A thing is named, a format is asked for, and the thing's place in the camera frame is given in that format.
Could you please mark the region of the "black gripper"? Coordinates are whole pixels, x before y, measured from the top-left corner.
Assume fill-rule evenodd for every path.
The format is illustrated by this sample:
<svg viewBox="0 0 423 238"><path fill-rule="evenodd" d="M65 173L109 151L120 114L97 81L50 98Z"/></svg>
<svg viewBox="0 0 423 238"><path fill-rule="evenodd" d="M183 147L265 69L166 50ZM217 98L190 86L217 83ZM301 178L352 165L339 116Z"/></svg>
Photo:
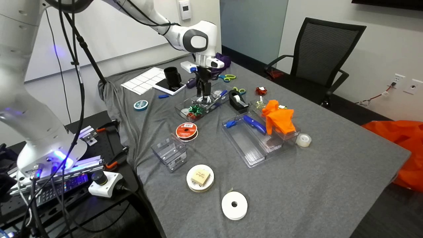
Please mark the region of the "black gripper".
<svg viewBox="0 0 423 238"><path fill-rule="evenodd" d="M217 73L213 69L199 66L196 71L198 79L198 98L203 96L203 86L210 81L217 79ZM211 98L211 87L206 89L206 98Z"/></svg>

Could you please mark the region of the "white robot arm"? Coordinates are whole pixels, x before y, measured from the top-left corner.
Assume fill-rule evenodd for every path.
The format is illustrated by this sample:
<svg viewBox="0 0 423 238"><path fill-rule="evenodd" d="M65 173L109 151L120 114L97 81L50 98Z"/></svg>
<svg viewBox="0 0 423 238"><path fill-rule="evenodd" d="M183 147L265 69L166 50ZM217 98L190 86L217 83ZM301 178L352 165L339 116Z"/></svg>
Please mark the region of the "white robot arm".
<svg viewBox="0 0 423 238"><path fill-rule="evenodd" d="M43 12L81 13L95 0L0 0L0 115L2 123L24 139L18 171L27 177L50 173L55 165L69 167L87 144L68 131L48 103L30 91L26 79L35 52ZM154 0L104 0L134 21L151 28L176 50L192 53L203 67L219 61L219 26L208 20L182 25L157 9Z"/></svg>

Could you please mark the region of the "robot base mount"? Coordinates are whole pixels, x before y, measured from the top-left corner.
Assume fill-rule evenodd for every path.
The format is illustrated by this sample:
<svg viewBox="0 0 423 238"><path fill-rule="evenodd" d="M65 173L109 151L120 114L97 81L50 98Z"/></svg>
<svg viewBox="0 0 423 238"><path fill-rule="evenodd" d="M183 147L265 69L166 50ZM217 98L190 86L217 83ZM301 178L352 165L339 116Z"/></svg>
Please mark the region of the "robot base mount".
<svg viewBox="0 0 423 238"><path fill-rule="evenodd" d="M85 172L100 171L102 164L101 156L88 157L83 160L73 160L60 151L52 151L51 153L38 157L35 152L23 151L18 157L18 168L10 172L10 176L17 184L10 189L10 194L24 194L32 189L32 178L38 180L38 186L43 188L55 178L76 177Z"/></svg>

